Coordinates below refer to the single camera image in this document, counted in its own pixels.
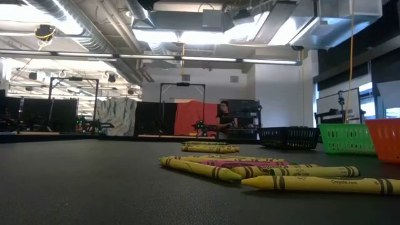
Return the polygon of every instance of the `black frame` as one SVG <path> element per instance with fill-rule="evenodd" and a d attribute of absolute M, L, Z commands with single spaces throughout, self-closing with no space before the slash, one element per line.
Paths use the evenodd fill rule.
<path fill-rule="evenodd" d="M 363 119 L 362 119 L 362 114 L 361 114 L 360 90 L 359 90 L 358 87 L 356 87 L 356 88 L 350 89 L 350 91 L 355 90 L 355 89 L 357 89 L 357 92 L 358 92 L 358 108 L 359 108 L 360 124 L 361 124 L 361 123 L 363 123 Z M 321 99 L 324 99 L 324 98 L 328 98 L 328 97 L 332 97 L 332 96 L 337 96 L 337 95 L 338 95 L 338 93 L 336 93 L 336 94 L 331 94 L 331 95 L 328 95 L 328 96 L 325 96 L 325 97 L 320 97 L 319 99 L 317 99 L 317 101 L 316 101 L 316 102 L 317 102 L 317 114 L 319 114 L 319 113 L 318 113 L 318 100 L 321 100 Z"/>
<path fill-rule="evenodd" d="M 203 92 L 202 92 L 202 121 L 204 122 L 204 115 L 206 113 L 206 85 L 205 84 L 191 84 L 191 83 L 188 83 L 188 82 L 177 82 L 177 83 L 161 83 L 160 84 L 159 107 L 160 107 L 161 123 L 164 122 L 164 107 L 163 107 L 162 102 L 161 102 L 161 99 L 163 97 L 163 86 L 164 85 L 175 85 L 177 87 L 202 86 L 202 88 L 203 88 Z"/>
<path fill-rule="evenodd" d="M 50 86 L 49 86 L 49 100 L 51 99 L 51 92 L 53 88 L 55 88 L 59 82 L 53 87 L 53 80 L 58 79 L 59 82 L 67 79 L 68 81 L 95 81 L 96 82 L 96 93 L 94 95 L 94 109 L 93 109 L 93 123 L 96 120 L 96 108 L 97 108 L 97 101 L 98 101 L 98 92 L 99 92 L 99 79 L 94 78 L 82 78 L 82 77 L 50 77 Z"/>

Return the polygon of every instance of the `black basket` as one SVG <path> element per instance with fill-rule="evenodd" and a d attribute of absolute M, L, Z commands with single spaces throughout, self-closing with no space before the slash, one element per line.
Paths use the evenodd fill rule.
<path fill-rule="evenodd" d="M 259 128 L 261 144 L 278 149 L 315 149 L 319 129 L 309 127 Z"/>

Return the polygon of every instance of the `pink crayon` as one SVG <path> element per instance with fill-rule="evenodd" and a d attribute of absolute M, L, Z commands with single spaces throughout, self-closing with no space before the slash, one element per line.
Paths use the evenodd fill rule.
<path fill-rule="evenodd" d="M 240 162 L 240 161 L 203 161 L 201 164 L 232 169 L 238 166 L 286 166 L 290 162 Z"/>

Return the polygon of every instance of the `orange basket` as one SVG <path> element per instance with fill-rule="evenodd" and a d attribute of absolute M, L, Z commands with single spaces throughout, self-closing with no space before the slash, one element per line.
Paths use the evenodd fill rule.
<path fill-rule="evenodd" d="M 371 119 L 366 124 L 379 160 L 400 163 L 400 118 Z"/>

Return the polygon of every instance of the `air vent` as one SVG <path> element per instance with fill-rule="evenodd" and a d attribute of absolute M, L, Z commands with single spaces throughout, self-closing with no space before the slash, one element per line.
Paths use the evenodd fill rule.
<path fill-rule="evenodd" d="M 183 74 L 183 75 L 182 75 L 182 81 L 190 81 L 190 75 L 188 75 L 188 74 Z"/>
<path fill-rule="evenodd" d="M 231 76 L 231 83 L 238 83 L 239 82 L 239 76 Z"/>

